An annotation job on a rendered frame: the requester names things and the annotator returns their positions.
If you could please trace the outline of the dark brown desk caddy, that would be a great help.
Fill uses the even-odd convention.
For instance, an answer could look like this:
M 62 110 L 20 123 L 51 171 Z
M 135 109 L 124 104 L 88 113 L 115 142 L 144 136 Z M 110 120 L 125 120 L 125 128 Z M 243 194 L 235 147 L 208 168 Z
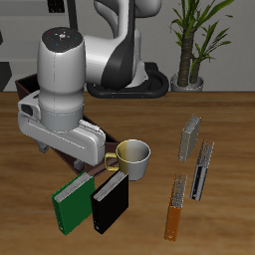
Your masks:
M 31 93 L 34 93 L 35 91 L 39 89 L 39 84 L 37 81 L 36 74 L 16 80 L 15 84 L 16 84 L 16 88 L 17 88 L 17 92 L 18 92 L 18 96 L 20 100 L 24 99 L 26 96 L 28 96 Z M 111 136 L 109 133 L 107 133 L 106 131 L 105 131 L 105 134 L 106 134 L 106 145 L 105 145 L 106 152 L 114 152 L 116 150 L 117 145 L 120 142 L 116 140 L 113 136 Z M 103 160 L 96 166 L 91 166 L 85 163 L 81 169 L 75 169 L 74 162 L 76 159 L 74 157 L 67 155 L 55 148 L 54 148 L 54 152 L 68 165 L 68 167 L 75 174 L 80 174 L 83 171 L 85 171 L 89 175 L 97 177 L 100 174 L 107 171 L 105 168 L 105 162 Z

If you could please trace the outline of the green book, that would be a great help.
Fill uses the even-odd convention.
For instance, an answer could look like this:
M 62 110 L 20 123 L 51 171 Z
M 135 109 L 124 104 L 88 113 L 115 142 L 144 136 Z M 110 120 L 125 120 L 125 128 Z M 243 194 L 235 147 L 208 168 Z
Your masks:
M 92 214 L 94 191 L 94 178 L 84 171 L 51 196 L 62 233 L 69 234 Z

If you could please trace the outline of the beige grey book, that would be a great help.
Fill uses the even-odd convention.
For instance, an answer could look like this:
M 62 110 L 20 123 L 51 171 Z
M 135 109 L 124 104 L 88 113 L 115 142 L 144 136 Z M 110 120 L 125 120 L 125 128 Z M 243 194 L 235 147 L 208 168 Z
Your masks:
M 196 146 L 201 118 L 192 115 L 181 133 L 178 159 L 187 161 Z

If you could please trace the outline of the green pot plant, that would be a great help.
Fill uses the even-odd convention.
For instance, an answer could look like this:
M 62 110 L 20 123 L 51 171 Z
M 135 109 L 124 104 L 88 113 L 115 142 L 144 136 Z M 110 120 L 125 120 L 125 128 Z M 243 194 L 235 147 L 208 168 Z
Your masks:
M 203 24 L 233 2 L 234 0 L 222 0 L 215 4 L 215 0 L 212 0 L 204 10 L 201 10 L 200 0 L 181 0 L 181 12 L 174 9 L 178 18 L 171 22 L 171 26 L 176 24 L 180 29 L 179 32 L 175 31 L 175 35 L 181 54 L 178 73 L 170 79 L 170 89 L 173 92 L 202 91 L 204 81 L 198 76 L 200 64 L 205 60 L 213 60 L 211 53 L 214 50 L 230 44 L 230 41 L 224 41 L 228 28 L 212 38 L 218 21 L 207 28 L 203 27 Z

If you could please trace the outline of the black upright bar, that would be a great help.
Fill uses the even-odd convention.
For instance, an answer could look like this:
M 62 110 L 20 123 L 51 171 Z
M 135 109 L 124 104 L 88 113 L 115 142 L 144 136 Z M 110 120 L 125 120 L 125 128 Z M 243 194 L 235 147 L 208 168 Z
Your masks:
M 76 0 L 67 0 L 69 23 L 72 29 L 78 29 Z

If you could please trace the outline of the black book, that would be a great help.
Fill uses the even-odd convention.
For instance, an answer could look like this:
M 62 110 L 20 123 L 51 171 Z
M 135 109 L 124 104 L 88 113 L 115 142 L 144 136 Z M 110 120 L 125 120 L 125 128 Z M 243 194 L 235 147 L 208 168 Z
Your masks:
M 104 234 L 128 208 L 128 175 L 120 170 L 91 195 L 94 228 Z

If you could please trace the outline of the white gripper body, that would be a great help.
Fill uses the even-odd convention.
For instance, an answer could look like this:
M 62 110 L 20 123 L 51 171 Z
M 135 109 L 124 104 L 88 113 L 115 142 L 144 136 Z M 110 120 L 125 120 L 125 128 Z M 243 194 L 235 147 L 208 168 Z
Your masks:
M 84 120 L 79 120 L 76 128 L 64 133 L 48 130 L 22 112 L 18 114 L 18 123 L 23 134 L 89 165 L 97 165 L 105 156 L 106 134 L 100 127 Z

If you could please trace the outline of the orange book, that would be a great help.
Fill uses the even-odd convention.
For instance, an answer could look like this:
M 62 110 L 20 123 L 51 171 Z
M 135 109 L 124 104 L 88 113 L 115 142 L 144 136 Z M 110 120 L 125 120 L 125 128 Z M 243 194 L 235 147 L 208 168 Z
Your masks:
M 173 185 L 168 202 L 167 217 L 165 223 L 164 239 L 175 241 L 178 231 L 179 219 L 183 204 L 187 176 L 174 174 Z

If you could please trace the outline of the black wall panel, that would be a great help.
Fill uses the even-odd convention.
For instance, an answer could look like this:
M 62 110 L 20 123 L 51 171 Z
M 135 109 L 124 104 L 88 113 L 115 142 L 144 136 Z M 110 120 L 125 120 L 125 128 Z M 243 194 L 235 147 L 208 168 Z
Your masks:
M 64 13 L 64 0 L 47 0 L 48 10 L 50 13 Z

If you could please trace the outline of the flat black base plate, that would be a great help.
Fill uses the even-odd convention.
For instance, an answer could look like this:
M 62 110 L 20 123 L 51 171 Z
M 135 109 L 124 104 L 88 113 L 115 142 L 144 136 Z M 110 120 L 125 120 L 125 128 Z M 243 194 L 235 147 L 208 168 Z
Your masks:
M 169 88 L 167 77 L 158 70 L 158 66 L 154 62 L 145 62 L 144 68 L 148 79 L 137 87 L 115 91 L 101 85 L 87 83 L 87 91 L 91 96 L 99 99 L 156 99 L 163 97 Z

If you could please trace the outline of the dark grey book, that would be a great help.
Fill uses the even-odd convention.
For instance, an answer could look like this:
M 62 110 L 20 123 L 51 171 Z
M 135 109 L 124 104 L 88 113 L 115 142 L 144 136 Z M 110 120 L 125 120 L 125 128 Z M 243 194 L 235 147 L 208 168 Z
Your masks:
M 201 199 L 213 147 L 214 142 L 202 142 L 190 190 L 190 198 L 193 200 L 199 201 Z

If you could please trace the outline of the yellow and grey mug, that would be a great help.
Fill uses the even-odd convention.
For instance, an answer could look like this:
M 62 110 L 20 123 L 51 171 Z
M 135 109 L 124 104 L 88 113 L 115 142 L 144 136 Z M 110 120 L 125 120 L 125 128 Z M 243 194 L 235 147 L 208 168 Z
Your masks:
M 109 166 L 105 162 L 105 168 L 108 171 L 120 170 L 128 175 L 129 181 L 137 181 L 143 178 L 149 157 L 150 148 L 144 141 L 128 139 L 122 141 L 115 152 L 105 154 L 105 159 L 115 158 L 118 161 L 117 166 Z

